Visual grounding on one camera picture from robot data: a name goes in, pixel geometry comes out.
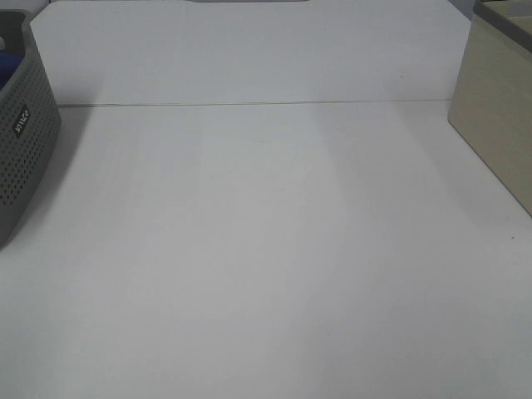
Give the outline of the blue towel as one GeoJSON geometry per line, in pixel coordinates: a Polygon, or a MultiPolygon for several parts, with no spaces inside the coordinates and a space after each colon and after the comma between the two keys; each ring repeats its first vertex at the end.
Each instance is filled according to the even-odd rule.
{"type": "Polygon", "coordinates": [[[21,62],[22,58],[17,54],[5,51],[0,52],[0,90],[7,85],[21,62]]]}

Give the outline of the beige storage box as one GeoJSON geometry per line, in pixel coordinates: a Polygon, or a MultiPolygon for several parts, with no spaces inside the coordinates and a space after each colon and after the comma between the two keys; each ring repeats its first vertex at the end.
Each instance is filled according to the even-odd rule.
{"type": "Polygon", "coordinates": [[[531,211],[531,3],[477,1],[448,121],[531,211]]]}

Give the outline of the grey perforated plastic basket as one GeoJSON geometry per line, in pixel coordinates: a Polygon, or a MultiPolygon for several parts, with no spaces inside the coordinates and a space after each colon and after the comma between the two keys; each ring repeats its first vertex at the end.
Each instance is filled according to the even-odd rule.
{"type": "Polygon", "coordinates": [[[56,99],[25,10],[1,11],[1,51],[22,58],[1,90],[1,246],[35,195],[62,125],[56,99]]]}

